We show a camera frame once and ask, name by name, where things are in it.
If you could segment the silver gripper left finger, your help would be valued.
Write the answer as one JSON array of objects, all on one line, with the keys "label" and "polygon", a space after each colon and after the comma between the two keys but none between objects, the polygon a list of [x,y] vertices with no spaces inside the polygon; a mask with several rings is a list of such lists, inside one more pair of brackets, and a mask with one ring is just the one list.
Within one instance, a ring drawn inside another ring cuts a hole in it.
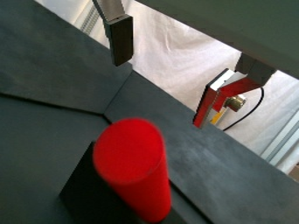
[{"label": "silver gripper left finger", "polygon": [[113,63],[123,65],[134,56],[134,18],[126,14],[122,0],[93,0],[103,19]]}]

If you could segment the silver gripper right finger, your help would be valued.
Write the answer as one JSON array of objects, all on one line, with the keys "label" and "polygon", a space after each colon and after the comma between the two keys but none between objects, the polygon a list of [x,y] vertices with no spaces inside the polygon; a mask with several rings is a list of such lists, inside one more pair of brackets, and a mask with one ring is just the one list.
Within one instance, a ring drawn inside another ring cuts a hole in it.
[{"label": "silver gripper right finger", "polygon": [[236,70],[226,68],[206,85],[193,124],[202,128],[209,121],[210,112],[221,112],[230,97],[262,88],[276,71],[270,65],[242,53]]}]

